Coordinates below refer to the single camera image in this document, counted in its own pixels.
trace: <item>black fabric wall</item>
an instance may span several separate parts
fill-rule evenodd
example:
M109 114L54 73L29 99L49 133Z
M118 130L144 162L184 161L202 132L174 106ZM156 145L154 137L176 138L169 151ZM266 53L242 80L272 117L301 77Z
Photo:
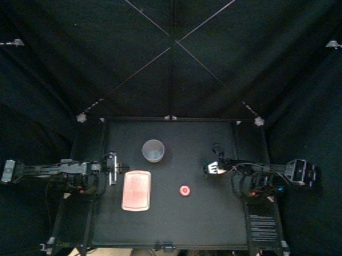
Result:
M278 120L269 129L273 161L308 159L321 169L320 187L292 189L282 200L285 233L297 255L342 252L341 70L342 51L332 50L270 116Z
M19 38L2 12L0 38L2 42ZM2 47L0 173L7 159L34 165L57 163L70 157L75 118L53 85L54 80L33 51ZM22 250L11 255L39 255L35 247L47 242L51 230L47 207L54 221L59 202L53 202L51 195L45 180L0 186L0 254Z

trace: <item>cable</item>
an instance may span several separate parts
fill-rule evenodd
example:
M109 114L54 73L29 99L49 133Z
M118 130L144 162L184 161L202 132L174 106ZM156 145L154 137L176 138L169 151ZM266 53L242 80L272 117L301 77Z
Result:
M288 183L289 186L293 186L293 182L289 180L289 178L287 176L284 176L284 174L281 174L280 172L276 172L285 180L285 182Z
M95 253L95 251L98 250L98 248L87 248L87 254L93 254Z

